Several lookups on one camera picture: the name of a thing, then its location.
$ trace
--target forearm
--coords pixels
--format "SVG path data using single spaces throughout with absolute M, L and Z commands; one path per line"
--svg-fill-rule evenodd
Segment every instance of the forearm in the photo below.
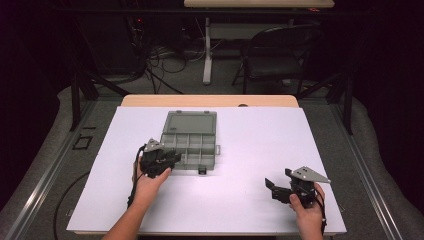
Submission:
M 103 239 L 134 240 L 147 209 L 147 205 L 131 205 Z

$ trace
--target white table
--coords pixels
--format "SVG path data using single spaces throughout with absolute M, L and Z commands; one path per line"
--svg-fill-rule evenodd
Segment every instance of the white table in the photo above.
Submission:
M 266 102 L 268 96 L 262 97 Z M 235 99 L 245 102 L 242 96 Z M 271 199 L 264 182 L 267 177 L 289 187 L 284 169 L 304 165 L 326 175 L 303 110 L 296 107 L 119 107 L 67 230 L 103 234 L 113 226 L 126 210 L 136 151 L 150 137 L 160 138 L 170 110 L 216 111 L 221 155 L 206 176 L 174 170 L 147 212 L 140 234 L 297 234 L 294 212 Z M 331 186 L 322 187 L 326 234 L 346 232 Z
M 333 0 L 185 0 L 184 6 L 192 8 L 332 8 L 334 6 L 334 2 Z M 256 33 L 260 32 L 261 30 L 265 30 L 275 26 L 275 24 L 273 25 L 254 23 L 212 25 L 209 21 L 209 18 L 206 18 L 205 68 L 203 72 L 203 84 L 209 85 L 211 83 L 211 38 L 251 39 Z

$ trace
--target dark background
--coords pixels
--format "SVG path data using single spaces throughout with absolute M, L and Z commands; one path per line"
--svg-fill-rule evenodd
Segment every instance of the dark background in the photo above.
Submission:
M 96 2 L 55 4 L 95 7 Z M 170 7 L 180 7 L 181 2 L 171 4 L 169 1 L 169 4 Z M 101 4 L 122 6 L 118 0 L 102 1 Z M 150 7 L 165 3 L 158 1 L 156 4 Z M 335 9 L 367 10 L 375 5 L 379 6 L 379 2 L 338 0 Z M 56 95 L 70 85 L 75 74 L 73 57 L 103 74 L 131 73 L 139 68 L 128 44 L 130 36 L 124 18 L 80 17 L 83 27 L 78 29 L 69 19 L 52 16 L 45 6 L 44 2 L 29 0 L 1 2 L 0 6 L 0 208 L 25 175 L 54 122 L 59 108 Z M 421 147 L 424 143 L 424 21 L 420 7 L 418 1 L 392 0 L 385 1 L 384 8 L 379 8 L 382 14 L 374 38 L 370 39 L 369 51 L 354 74 L 354 96 L 369 112 L 387 170 L 404 195 L 424 213 L 424 194 L 420 192 L 424 185 Z M 174 34 L 159 37 L 178 48 L 183 43 L 179 42 L 182 39 L 175 29 L 185 26 L 189 31 L 193 23 L 187 19 L 172 22 L 174 25 L 157 22 L 159 27 L 156 29 L 166 29 L 169 30 L 167 33 Z M 322 26 L 331 43 L 332 54 L 346 59 L 355 53 L 352 46 L 367 23 L 324 21 Z M 100 29 L 102 34 L 93 34 L 93 29 L 97 32 Z M 74 45 L 64 43 L 59 34 L 69 36 Z M 178 41 L 169 42 L 169 36 Z M 338 67 L 334 64 L 326 69 L 332 71 Z M 320 74 L 327 72 L 316 72 L 315 75 Z

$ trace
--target gray carpet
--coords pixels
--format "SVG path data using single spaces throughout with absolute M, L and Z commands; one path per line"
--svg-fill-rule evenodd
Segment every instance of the gray carpet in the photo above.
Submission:
M 155 68 L 154 72 L 161 77 L 163 76 L 169 84 L 185 94 L 240 94 L 241 84 L 231 86 L 232 78 L 240 64 L 239 60 L 231 58 L 220 59 L 219 56 L 218 52 L 216 54 L 217 60 L 213 65 L 212 84 L 209 86 L 202 84 L 202 60 L 187 62 L 184 71 L 179 73 L 166 73 L 159 68 Z M 183 64 L 180 60 L 171 59 L 166 60 L 164 66 L 166 66 L 166 70 L 170 71 L 178 70 Z M 146 76 L 120 86 L 132 93 L 153 93 L 152 83 Z M 290 86 L 284 86 L 280 82 L 255 83 L 249 85 L 248 93 L 292 94 L 294 89 L 296 89 L 295 81 Z M 94 103 L 94 108 L 89 113 L 83 128 L 76 133 L 78 135 L 81 134 L 81 137 L 92 137 L 90 146 L 86 150 L 69 150 L 67 152 L 64 157 L 64 164 L 54 184 L 48 191 L 34 218 L 31 219 L 28 228 L 21 235 L 25 239 L 53 239 L 54 211 L 60 198 L 78 177 L 91 168 L 116 106 L 121 101 L 119 96 L 105 87 L 98 86 L 98 90 L 101 94 L 99 101 Z M 336 199 L 341 205 L 341 209 L 343 209 L 342 216 L 348 232 L 337 235 L 334 239 L 387 239 L 373 203 L 370 201 L 369 194 L 366 192 L 358 174 L 355 155 L 344 134 L 344 130 L 338 124 L 338 116 L 334 113 L 338 106 L 327 105 L 322 100 L 326 92 L 326 89 L 320 90 L 312 96 L 312 100 L 300 101 L 300 106 L 305 110 L 327 174 L 332 180 Z M 163 84 L 160 86 L 159 93 L 174 94 L 172 90 Z M 55 156 L 68 134 L 71 124 L 69 89 L 64 90 L 59 95 L 59 98 L 61 99 L 61 110 L 51 133 L 34 160 L 34 164 L 28 170 L 25 179 L 0 213 L 0 239 L 6 238 L 19 213 L 24 208 L 26 201 L 39 180 L 42 179 L 45 170 L 52 161 L 55 161 Z M 385 171 L 378 154 L 378 144 L 372 124 L 367 117 L 365 108 L 357 101 L 354 101 L 353 104 L 353 130 L 355 132 L 354 140 L 358 144 L 370 170 L 372 170 L 373 177 L 376 179 L 377 185 L 393 213 L 394 221 L 397 223 L 402 235 L 404 235 L 404 239 L 423 239 L 423 217 L 403 198 L 396 184 Z M 80 145 L 84 145 L 83 140 L 79 142 L 77 147 L 80 147 Z M 75 235 L 65 230 L 69 221 L 69 217 L 66 214 L 75 207 L 85 181 L 86 177 L 78 181 L 63 199 L 57 218 L 59 239 L 101 238 L 101 236 Z M 278 239 L 299 239 L 299 237 L 278 237 Z

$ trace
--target human hand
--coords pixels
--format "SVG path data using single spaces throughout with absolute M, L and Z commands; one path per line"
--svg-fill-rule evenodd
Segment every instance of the human hand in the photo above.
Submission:
M 317 200 L 322 204 L 324 202 L 325 194 L 318 183 L 314 184 L 316 190 L 321 194 L 317 195 Z M 296 194 L 290 195 L 290 208 L 292 208 L 297 215 L 296 222 L 299 227 L 299 233 L 303 240 L 322 240 L 321 233 L 322 225 L 322 212 L 317 202 L 314 202 L 310 208 L 304 208 Z
M 150 206 L 155 199 L 160 186 L 171 174 L 171 168 L 167 168 L 161 175 L 155 178 L 150 178 L 142 175 L 139 167 L 137 167 L 137 188 L 134 196 L 133 204 L 142 204 L 144 206 Z

